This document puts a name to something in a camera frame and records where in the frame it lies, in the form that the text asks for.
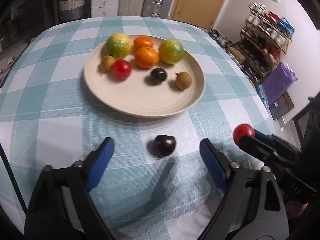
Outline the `person right hand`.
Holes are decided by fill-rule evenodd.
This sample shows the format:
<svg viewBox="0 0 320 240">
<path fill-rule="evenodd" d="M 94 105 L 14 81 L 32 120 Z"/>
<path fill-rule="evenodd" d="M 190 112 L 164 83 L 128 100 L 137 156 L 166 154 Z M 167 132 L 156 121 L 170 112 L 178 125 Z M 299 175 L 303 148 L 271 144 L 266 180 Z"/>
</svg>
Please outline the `person right hand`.
<svg viewBox="0 0 320 240">
<path fill-rule="evenodd" d="M 299 222 L 299 217 L 307 206 L 308 203 L 303 204 L 294 200 L 287 202 L 285 204 L 285 209 L 289 224 L 295 224 Z"/>
</svg>

